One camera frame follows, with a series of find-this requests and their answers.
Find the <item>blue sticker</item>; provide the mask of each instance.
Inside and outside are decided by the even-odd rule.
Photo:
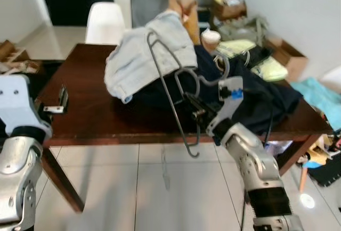
[[[231,96],[233,100],[243,98],[243,90],[242,89],[233,90]]]

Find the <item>yellow cloth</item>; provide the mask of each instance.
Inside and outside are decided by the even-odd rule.
[[[216,50],[228,58],[232,58],[235,55],[250,50],[255,46],[256,44],[252,41],[240,39],[220,42]],[[288,70],[271,56],[261,64],[254,66],[251,71],[263,78],[265,81],[282,80],[288,75]]]

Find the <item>white lid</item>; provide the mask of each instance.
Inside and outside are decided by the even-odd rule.
[[[203,40],[209,44],[219,43],[221,36],[217,31],[206,29],[201,33]]]

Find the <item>brown box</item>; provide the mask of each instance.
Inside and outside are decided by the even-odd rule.
[[[10,41],[0,43],[0,62],[23,62],[30,60],[25,48],[15,47]]]
[[[234,19],[246,15],[246,4],[243,1],[239,5],[229,6],[223,2],[213,0],[211,12],[220,21]]]
[[[274,49],[272,57],[287,68],[286,81],[297,81],[307,66],[308,58],[282,39],[268,39],[265,46]]]

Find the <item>black cable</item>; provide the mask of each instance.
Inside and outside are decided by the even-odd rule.
[[[268,140],[269,140],[271,129],[272,129],[272,123],[273,123],[273,105],[272,105],[272,102],[271,102],[269,96],[265,92],[263,92],[263,91],[244,89],[243,92],[244,93],[248,93],[248,94],[253,94],[253,95],[264,96],[267,104],[269,105],[269,108],[270,108],[270,121],[269,121],[269,126],[267,128],[267,131],[266,131],[266,134],[265,134],[264,143],[263,143],[263,147],[265,147],[267,142],[268,142]],[[247,196],[247,192],[246,192],[246,190],[244,190],[244,201],[243,201],[243,211],[242,211],[242,217],[241,217],[240,231],[242,231],[243,228],[244,228],[246,196]]]
[[[245,222],[245,208],[246,208],[246,190],[244,190],[244,201],[243,201],[243,211],[241,215],[241,224],[240,224],[240,231],[243,231],[244,228],[244,222]]]
[[[265,99],[266,103],[269,106],[269,109],[270,109],[270,121],[269,121],[269,126],[267,127],[267,131],[266,131],[266,134],[265,134],[265,139],[264,139],[264,142],[263,142],[263,147],[265,147],[267,142],[268,142],[268,140],[269,140],[271,129],[272,129],[272,124],[273,124],[273,105],[272,105],[271,99],[266,94],[266,92],[264,92],[264,91],[250,90],[250,89],[246,88],[246,89],[243,90],[243,92],[247,93],[247,94],[263,96],[263,98]]]

